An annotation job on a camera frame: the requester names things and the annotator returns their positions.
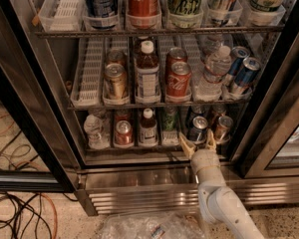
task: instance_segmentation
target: speckled floor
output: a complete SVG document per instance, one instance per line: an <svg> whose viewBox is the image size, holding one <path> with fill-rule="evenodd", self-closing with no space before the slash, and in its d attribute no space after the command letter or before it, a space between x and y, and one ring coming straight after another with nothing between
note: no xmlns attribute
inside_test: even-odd
<svg viewBox="0 0 299 239"><path fill-rule="evenodd" d="M23 200L29 199L33 194L14 192ZM47 195L52 199L56 206L58 215L58 230L57 237L59 239L100 239L100 231L104 226L107 216L88 217L83 208L78 202L68 200L63 194ZM36 210L39 209L39 199L31 204ZM42 216L47 220L51 230L53 230L53 211L49 202L42 200ZM271 206L256 206L249 207L248 211L255 221L257 227L260 229L265 238L272 239L299 239L299 204L292 205L271 205ZM8 201L0 204L0 219L9 219L14 212L14 208ZM31 213L25 212L22 218L22 225L24 227ZM35 224L37 220L34 219L29 227L25 230L22 238L35 238ZM224 224L208 225L203 223L202 230L204 238L234 238L232 233ZM38 228L38 238L50 238L47 228L40 223ZM11 238L11 230L7 227L0 229L0 239Z"/></svg>

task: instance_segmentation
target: refrigerator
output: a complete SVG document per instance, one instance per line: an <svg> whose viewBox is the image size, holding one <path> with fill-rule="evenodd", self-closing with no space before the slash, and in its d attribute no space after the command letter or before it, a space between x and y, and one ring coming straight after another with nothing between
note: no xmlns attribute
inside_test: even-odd
<svg viewBox="0 0 299 239"><path fill-rule="evenodd" d="M186 134L183 123L193 105L227 107L234 126L230 141L218 144L216 151L226 183L245 205L299 202L299 0L284 0L284 13L272 25L250 24L247 7L238 0L234 12L242 15L240 19L232 16L230 20L236 19L232 25L208 25L212 12L207 10L198 19L199 25L190 29L170 27L166 1L159 0L157 27L145 30L129 25L126 0L119 0L118 27L101 31L91 29L84 4L76 4L83 19L70 24L70 30L60 30L49 17L44 18L48 1L0 0L0 100L20 128L27 121L26 127L44 142L46 150L38 151L40 156L63 189L76 194L88 215L197 207L190 160L179 142L164 144L170 135L161 129L162 110L176 107L180 119L172 139L178 140L180 132ZM229 36L232 46L248 47L261 62L260 73L244 99L198 99L195 91L200 78L192 78L189 99L175 103L166 97L161 73L158 101L138 102L132 77L137 37L154 39L161 68L169 48L183 47L194 75L200 76L202 40L216 34ZM98 72L111 48L126 53L130 83L123 104L103 97L102 74L93 75L91 90L82 89L78 79L87 65L88 48L93 53L89 62ZM147 107L157 116L158 145L142 146L136 138L129 148L116 147L115 112L133 111L133 129L138 135L138 112ZM105 109L109 132L109 146L100 149L89 146L84 130L86 117L97 109ZM290 139L293 134L298 138Z"/></svg>

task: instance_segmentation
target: white robotic arm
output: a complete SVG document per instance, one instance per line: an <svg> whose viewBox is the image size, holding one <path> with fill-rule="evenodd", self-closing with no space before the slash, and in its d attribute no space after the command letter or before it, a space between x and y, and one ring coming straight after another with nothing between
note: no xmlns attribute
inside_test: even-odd
<svg viewBox="0 0 299 239"><path fill-rule="evenodd" d="M199 207L206 222L224 222L238 239L264 238L239 197L226 185L215 151L198 150L191 158L191 167L199 184Z"/></svg>

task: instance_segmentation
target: beverage cooler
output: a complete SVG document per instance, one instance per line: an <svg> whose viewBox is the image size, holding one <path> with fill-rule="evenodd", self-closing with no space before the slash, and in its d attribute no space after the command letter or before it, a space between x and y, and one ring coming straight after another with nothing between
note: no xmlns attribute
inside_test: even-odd
<svg viewBox="0 0 299 239"><path fill-rule="evenodd" d="M187 139L245 205L299 202L299 0L102 1L0 0L0 100L49 176L88 215L197 207Z"/></svg>

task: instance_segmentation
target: floor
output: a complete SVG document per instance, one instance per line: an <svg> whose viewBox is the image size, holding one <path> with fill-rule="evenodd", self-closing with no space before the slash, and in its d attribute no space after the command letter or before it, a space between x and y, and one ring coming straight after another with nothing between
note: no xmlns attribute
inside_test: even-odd
<svg viewBox="0 0 299 239"><path fill-rule="evenodd" d="M45 170L44 163L40 157L36 157L36 151L22 132L16 140L7 146L18 133L19 128L5 115L6 111L0 107L0 118L2 118L0 119L0 169L11 170L28 164L23 169ZM33 193L9 192L10 198L21 199L24 202L27 202L32 196L34 196ZM51 236L44 222L41 220L38 223L37 216L34 216L29 225L27 225L33 216L33 211L22 209L21 205L17 204L17 200L13 204L9 198L4 198L5 195L2 194L0 194L0 221L10 220L10 224L15 224L16 226L19 224L20 229L17 238L36 238L36 235L37 238L58 239L114 238L104 236L103 234L102 228L107 224L107 216L88 217L79 202L71 201L66 196L75 199L73 194L46 193L41 198L37 196L29 203L33 210L47 222L51 230ZM18 212L18 210L22 214L19 216L20 219L13 219L14 213ZM299 204L255 206L249 207L248 211L265 238L299 239ZM200 224L200 227L204 234L203 238L234 238L224 224L208 225L203 222ZM12 238L11 235L12 230L9 226L0 229L0 239Z"/></svg>

